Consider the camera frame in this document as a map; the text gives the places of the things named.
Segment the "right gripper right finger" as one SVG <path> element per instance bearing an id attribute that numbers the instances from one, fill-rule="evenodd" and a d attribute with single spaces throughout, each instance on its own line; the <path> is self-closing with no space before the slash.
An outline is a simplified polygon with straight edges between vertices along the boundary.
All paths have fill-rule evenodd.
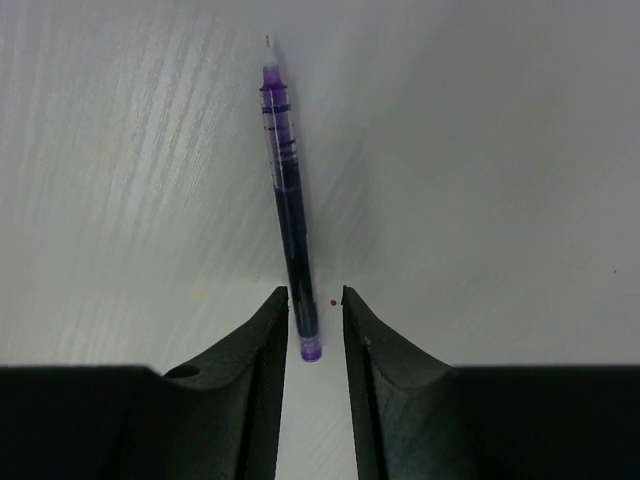
<path id="1" fill-rule="evenodd" d="M 450 366 L 342 297 L 362 479 L 635 479 L 635 365 Z"/>

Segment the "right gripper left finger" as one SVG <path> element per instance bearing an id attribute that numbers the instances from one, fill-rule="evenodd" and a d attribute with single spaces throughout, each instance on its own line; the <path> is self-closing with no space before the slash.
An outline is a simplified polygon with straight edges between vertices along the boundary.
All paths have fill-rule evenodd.
<path id="1" fill-rule="evenodd" d="M 236 330 L 158 373 L 5 366 L 5 479 L 271 479 L 288 339 L 279 287 Z"/>

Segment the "purple pen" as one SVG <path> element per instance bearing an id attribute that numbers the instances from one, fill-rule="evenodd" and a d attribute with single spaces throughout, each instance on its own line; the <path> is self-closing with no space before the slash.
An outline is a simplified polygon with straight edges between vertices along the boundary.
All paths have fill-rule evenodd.
<path id="1" fill-rule="evenodd" d="M 322 343 L 311 276 L 301 173 L 289 92 L 269 36 L 265 37 L 259 92 L 300 354 L 304 361 L 311 363 L 321 358 Z"/>

